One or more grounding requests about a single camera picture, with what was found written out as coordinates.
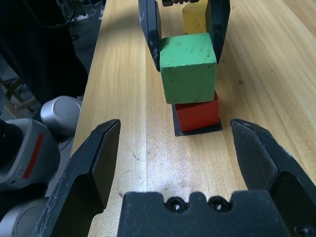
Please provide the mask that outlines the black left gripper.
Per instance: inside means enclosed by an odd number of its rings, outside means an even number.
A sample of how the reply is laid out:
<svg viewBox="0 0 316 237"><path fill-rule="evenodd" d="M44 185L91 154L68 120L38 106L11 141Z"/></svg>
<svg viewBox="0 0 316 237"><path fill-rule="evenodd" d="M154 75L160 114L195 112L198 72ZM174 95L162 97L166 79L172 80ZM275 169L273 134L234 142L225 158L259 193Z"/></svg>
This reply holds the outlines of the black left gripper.
<svg viewBox="0 0 316 237"><path fill-rule="evenodd" d="M162 0L163 6L195 3L199 0ZM161 22L156 0L138 0L139 22L156 70L160 71ZM222 54L230 16L229 0L208 0L205 12L206 31L210 34L217 64Z"/></svg>

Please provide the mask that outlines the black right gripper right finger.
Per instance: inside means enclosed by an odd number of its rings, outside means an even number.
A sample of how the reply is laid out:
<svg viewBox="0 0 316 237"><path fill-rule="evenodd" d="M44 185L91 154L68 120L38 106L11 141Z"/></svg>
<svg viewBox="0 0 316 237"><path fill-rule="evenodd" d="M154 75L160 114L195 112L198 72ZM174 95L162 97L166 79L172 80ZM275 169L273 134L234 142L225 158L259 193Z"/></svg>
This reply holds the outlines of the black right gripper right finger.
<svg viewBox="0 0 316 237"><path fill-rule="evenodd" d="M269 192L293 236L316 235L316 186L294 156L265 128L230 122L238 165L249 190Z"/></svg>

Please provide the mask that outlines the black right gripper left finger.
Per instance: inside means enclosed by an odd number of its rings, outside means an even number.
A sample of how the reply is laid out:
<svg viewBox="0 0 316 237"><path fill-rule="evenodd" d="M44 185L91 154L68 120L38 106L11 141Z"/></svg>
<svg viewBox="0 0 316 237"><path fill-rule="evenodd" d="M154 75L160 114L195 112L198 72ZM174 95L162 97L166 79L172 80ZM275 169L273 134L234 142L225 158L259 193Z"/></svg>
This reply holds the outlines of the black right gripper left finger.
<svg viewBox="0 0 316 237"><path fill-rule="evenodd" d="M36 224L35 237L86 237L107 206L114 179L121 123L98 125L66 164Z"/></svg>

